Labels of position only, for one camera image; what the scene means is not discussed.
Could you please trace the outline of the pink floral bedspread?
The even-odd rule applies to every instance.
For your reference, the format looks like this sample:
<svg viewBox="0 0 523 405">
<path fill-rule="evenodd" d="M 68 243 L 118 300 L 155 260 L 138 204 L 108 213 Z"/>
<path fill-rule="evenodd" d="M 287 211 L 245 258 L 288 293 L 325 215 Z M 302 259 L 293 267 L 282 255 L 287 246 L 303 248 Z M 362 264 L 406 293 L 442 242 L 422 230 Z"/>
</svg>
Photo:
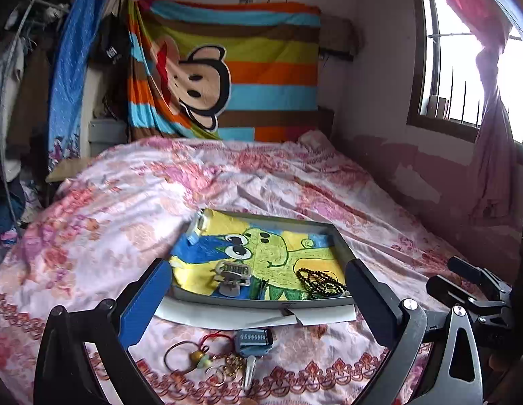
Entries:
<svg viewBox="0 0 523 405">
<path fill-rule="evenodd" d="M 319 132 L 294 143 L 153 137 L 113 147 L 60 187 L 0 266 L 0 379 L 17 403 L 33 400 L 50 310 L 117 296 L 206 207 L 329 222 L 380 281 L 432 310 L 425 284 L 457 253 Z M 245 392 L 217 369 L 186 372 L 187 344 L 212 337 L 155 318 L 131 353 L 167 404 L 349 404 L 387 354 L 362 318 L 279 327 Z"/>
</svg>

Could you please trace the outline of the white paper sheet under box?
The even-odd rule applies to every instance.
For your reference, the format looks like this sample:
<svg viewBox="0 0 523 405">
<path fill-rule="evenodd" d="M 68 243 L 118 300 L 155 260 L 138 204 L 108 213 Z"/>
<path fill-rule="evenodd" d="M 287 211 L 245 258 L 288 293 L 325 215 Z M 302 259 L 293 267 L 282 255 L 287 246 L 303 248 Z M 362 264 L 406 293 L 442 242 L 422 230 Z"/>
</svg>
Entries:
<svg viewBox="0 0 523 405">
<path fill-rule="evenodd" d="M 293 309 L 245 309 L 204 303 L 188 303 L 166 296 L 155 316 L 173 323 L 215 330 L 241 330 L 285 325 L 323 325 L 355 322 L 353 304 Z"/>
</svg>

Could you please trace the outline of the silver snap hair clip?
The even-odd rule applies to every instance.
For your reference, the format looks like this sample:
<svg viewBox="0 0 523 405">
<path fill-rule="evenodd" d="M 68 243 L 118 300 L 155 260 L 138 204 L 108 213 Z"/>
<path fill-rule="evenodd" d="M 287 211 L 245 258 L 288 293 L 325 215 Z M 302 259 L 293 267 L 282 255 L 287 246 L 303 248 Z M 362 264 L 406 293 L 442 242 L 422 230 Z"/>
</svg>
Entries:
<svg viewBox="0 0 523 405">
<path fill-rule="evenodd" d="M 256 364 L 257 364 L 256 356 L 253 356 L 253 355 L 247 356 L 246 362 L 245 362 L 244 377 L 243 377 L 243 389 L 245 392 L 248 392 L 251 388 L 253 378 L 254 378 L 254 372 L 256 369 Z"/>
</svg>

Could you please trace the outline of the blue kids smartwatch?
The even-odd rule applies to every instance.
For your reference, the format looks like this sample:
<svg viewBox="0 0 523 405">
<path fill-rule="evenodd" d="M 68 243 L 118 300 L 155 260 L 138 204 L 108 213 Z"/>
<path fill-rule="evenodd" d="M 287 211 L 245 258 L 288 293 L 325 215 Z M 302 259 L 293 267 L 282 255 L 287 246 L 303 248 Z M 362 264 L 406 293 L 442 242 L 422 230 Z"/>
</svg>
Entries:
<svg viewBox="0 0 523 405">
<path fill-rule="evenodd" d="M 234 347 L 238 355 L 262 357 L 273 348 L 271 329 L 241 329 L 234 336 Z"/>
</svg>

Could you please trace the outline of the grey claw hair clip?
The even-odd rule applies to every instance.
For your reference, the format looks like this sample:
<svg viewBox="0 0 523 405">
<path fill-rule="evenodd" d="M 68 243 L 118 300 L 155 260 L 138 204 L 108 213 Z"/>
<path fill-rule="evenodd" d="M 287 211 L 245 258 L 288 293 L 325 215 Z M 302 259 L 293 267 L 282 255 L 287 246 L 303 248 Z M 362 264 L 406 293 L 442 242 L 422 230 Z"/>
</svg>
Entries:
<svg viewBox="0 0 523 405">
<path fill-rule="evenodd" d="M 219 293 L 225 297 L 236 298 L 243 287 L 250 286 L 251 269 L 243 263 L 219 261 L 214 272 Z"/>
</svg>

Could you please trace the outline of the barred window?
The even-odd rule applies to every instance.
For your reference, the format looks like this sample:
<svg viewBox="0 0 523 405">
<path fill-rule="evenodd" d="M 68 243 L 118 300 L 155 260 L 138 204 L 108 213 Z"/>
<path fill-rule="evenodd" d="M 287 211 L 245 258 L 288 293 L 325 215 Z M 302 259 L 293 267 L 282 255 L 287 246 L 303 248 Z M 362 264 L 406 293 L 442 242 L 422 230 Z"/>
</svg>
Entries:
<svg viewBox="0 0 523 405">
<path fill-rule="evenodd" d="M 476 66 L 482 45 L 445 0 L 413 0 L 415 75 L 407 124 L 474 142 L 484 116 Z M 511 28 L 498 86 L 523 158 L 523 37 Z"/>
</svg>

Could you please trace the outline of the grey storage box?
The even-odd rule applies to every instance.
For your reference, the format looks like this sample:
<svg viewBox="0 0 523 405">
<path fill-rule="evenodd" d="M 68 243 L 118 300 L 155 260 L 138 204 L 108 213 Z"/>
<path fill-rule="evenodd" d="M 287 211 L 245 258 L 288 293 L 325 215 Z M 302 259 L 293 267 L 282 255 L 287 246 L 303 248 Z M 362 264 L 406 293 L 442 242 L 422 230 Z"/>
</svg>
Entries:
<svg viewBox="0 0 523 405">
<path fill-rule="evenodd" d="M 88 147 L 91 157 L 128 141 L 127 124 L 114 119 L 93 119 L 88 125 Z"/>
</svg>

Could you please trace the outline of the pink window curtain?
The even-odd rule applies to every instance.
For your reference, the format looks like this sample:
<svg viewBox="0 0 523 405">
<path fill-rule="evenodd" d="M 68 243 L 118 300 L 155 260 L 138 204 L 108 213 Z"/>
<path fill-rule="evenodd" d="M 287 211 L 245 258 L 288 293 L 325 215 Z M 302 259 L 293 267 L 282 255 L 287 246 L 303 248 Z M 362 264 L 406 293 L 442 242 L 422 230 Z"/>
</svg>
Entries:
<svg viewBox="0 0 523 405">
<path fill-rule="evenodd" d="M 510 116 L 498 87 L 498 62 L 505 51 L 511 21 L 496 0 L 445 0 L 483 49 L 476 66 L 484 89 L 484 114 L 474 143 L 469 217 L 497 223 L 511 216 L 516 147 Z"/>
</svg>

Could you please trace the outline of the striped monkey cartoon blanket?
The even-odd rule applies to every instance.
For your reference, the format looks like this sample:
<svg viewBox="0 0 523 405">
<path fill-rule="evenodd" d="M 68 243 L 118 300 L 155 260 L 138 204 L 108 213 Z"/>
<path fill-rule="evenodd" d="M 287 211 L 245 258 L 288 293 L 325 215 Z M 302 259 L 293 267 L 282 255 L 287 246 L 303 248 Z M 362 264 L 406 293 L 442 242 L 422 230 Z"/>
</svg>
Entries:
<svg viewBox="0 0 523 405">
<path fill-rule="evenodd" d="M 315 6 L 137 0 L 128 28 L 132 140 L 280 143 L 331 122 L 317 104 Z"/>
</svg>

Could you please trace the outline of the blue dotted hanging fabric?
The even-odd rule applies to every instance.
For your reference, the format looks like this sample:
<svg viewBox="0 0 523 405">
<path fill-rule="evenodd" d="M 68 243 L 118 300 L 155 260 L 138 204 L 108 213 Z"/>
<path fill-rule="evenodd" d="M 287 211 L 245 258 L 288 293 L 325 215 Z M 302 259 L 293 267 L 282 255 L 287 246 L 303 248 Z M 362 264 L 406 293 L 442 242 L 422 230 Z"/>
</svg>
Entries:
<svg viewBox="0 0 523 405">
<path fill-rule="evenodd" d="M 79 157 L 80 116 L 88 54 L 105 0 L 74 0 L 59 40 L 48 102 L 47 167 Z"/>
</svg>

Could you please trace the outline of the hanging clothes rack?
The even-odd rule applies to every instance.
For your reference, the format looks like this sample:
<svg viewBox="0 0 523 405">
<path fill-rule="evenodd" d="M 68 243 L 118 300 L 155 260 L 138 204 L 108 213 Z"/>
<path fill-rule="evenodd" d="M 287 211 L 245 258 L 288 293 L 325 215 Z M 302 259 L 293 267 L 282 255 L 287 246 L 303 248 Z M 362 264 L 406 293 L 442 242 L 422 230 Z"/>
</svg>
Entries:
<svg viewBox="0 0 523 405">
<path fill-rule="evenodd" d="M 0 246 L 18 239 L 25 212 L 23 156 L 45 119 L 51 43 L 70 0 L 0 0 Z"/>
</svg>

